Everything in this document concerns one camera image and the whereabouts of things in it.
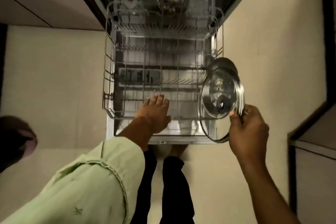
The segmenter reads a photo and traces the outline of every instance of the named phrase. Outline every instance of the left hand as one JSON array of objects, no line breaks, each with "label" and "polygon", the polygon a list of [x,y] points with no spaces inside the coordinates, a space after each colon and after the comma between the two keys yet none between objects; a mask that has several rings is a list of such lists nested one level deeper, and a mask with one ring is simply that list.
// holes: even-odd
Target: left hand
[{"label": "left hand", "polygon": [[153,134],[160,133],[171,121],[171,116],[167,116],[169,100],[164,100],[164,97],[162,94],[155,94],[151,100],[145,99],[142,108],[136,114],[136,118],[145,118]]}]

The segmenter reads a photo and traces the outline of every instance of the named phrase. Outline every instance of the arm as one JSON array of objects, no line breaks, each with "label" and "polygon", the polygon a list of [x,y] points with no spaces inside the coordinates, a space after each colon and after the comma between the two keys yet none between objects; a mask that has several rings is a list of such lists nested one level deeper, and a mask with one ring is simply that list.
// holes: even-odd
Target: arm
[{"label": "arm", "polygon": [[169,100],[163,99],[164,95],[156,94],[151,100],[145,99],[135,119],[118,136],[128,138],[143,151],[148,150],[148,142],[152,135],[164,130],[171,120],[171,117],[167,116]]},{"label": "arm", "polygon": [[266,168],[269,127],[256,107],[246,105],[245,111],[243,123],[236,113],[230,113],[229,143],[248,183],[258,224],[300,224]]}]

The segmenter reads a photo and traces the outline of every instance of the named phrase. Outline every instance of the dishwasher rack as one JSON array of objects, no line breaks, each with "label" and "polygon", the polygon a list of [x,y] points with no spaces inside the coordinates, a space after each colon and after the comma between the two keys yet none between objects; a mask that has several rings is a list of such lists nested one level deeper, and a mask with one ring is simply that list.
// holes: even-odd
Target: dishwasher rack
[{"label": "dishwasher rack", "polygon": [[213,10],[220,9],[165,14],[144,7],[151,6],[118,1],[107,8],[103,108],[120,131],[144,99],[164,94],[178,128],[171,122],[161,135],[204,136],[197,100],[207,65],[223,55],[213,36]]}]

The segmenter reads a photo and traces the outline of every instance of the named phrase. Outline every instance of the light green shirt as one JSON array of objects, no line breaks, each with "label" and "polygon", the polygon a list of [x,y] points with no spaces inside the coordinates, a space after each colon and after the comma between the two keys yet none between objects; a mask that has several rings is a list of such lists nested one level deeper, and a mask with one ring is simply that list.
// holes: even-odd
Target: light green shirt
[{"label": "light green shirt", "polygon": [[59,170],[37,197],[2,224],[128,224],[144,170],[140,147],[115,137]]}]

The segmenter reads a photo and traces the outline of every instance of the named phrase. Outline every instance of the foot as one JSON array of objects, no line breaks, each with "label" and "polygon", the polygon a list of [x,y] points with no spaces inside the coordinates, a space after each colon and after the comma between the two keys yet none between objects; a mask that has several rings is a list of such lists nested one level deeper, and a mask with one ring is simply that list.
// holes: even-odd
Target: foot
[{"label": "foot", "polygon": [[171,151],[168,154],[168,157],[174,156],[179,158],[187,147],[188,147],[187,144],[174,144],[171,147]]}]

